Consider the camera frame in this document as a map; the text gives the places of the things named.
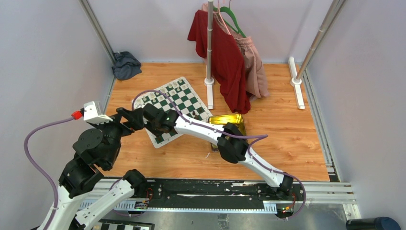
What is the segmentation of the yellow metal tin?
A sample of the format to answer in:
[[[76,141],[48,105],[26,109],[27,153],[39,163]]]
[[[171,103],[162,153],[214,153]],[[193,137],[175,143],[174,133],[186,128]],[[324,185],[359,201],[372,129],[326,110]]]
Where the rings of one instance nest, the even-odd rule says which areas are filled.
[[[247,134],[246,128],[245,128],[245,123],[244,123],[244,118],[241,114],[211,116],[208,118],[208,123],[210,123],[212,125],[221,125],[221,126],[226,126],[228,123],[232,123],[239,130],[239,133],[232,133],[233,135],[242,136],[242,135]],[[241,139],[231,138],[231,137],[225,136],[225,135],[224,135],[224,138],[226,140],[230,140],[231,143],[233,144],[233,146],[238,144],[238,142],[241,142]],[[219,152],[218,146],[216,144],[211,143],[211,151]]]

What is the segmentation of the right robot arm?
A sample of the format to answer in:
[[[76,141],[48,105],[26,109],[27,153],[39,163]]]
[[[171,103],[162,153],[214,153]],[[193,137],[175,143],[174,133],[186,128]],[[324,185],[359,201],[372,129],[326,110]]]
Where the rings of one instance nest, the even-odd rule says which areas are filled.
[[[217,146],[223,160],[242,164],[259,175],[270,187],[279,200],[286,200],[292,195],[293,177],[280,171],[260,155],[258,155],[252,143],[259,139],[259,136],[244,136],[236,125],[209,124],[181,114],[176,110],[164,112],[152,104],[143,107],[144,118],[147,121],[146,127],[150,132],[169,133],[172,131],[178,134],[186,134],[206,140]]]

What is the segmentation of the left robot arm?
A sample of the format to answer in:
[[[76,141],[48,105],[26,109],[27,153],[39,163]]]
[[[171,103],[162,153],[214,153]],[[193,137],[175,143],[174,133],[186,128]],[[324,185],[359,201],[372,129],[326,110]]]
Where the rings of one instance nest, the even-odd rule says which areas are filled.
[[[83,214],[78,208],[118,157],[121,138],[144,128],[143,109],[118,108],[112,116],[101,114],[91,104],[74,112],[65,121],[83,118],[92,128],[84,131],[73,144],[74,157],[53,184],[54,202],[40,230],[88,230],[118,203],[133,196],[141,198],[147,191],[147,179],[136,169],[129,170],[113,188],[93,203]]]

